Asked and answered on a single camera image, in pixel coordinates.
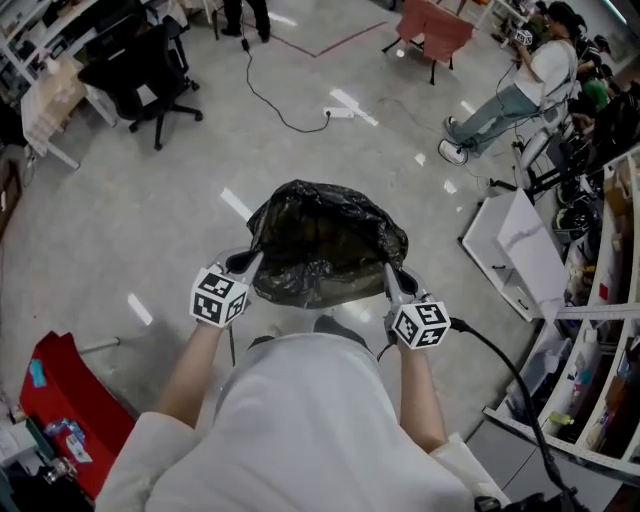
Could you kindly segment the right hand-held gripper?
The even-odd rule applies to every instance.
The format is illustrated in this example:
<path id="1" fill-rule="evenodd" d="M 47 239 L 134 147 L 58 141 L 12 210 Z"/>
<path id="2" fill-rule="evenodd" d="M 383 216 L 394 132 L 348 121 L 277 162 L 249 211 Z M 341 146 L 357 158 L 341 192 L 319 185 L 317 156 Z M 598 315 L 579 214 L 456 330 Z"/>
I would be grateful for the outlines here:
<path id="1" fill-rule="evenodd" d="M 385 320 L 385 330 L 391 345 L 410 350 L 438 345 L 451 328 L 451 319 L 441 301 L 414 300 L 401 304 L 401 295 L 416 296 L 419 283 L 410 270 L 395 270 L 384 265 L 385 294 L 391 305 L 399 305 L 390 311 Z"/>

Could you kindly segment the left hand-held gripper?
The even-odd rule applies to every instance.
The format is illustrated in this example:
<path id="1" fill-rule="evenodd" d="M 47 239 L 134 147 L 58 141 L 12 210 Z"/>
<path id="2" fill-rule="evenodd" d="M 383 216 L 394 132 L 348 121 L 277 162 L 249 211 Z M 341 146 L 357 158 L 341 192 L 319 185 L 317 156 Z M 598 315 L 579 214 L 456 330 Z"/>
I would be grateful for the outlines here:
<path id="1" fill-rule="evenodd" d="M 226 328 L 246 306 L 263 252 L 225 251 L 199 270 L 190 293 L 189 314 L 197 321 Z"/>

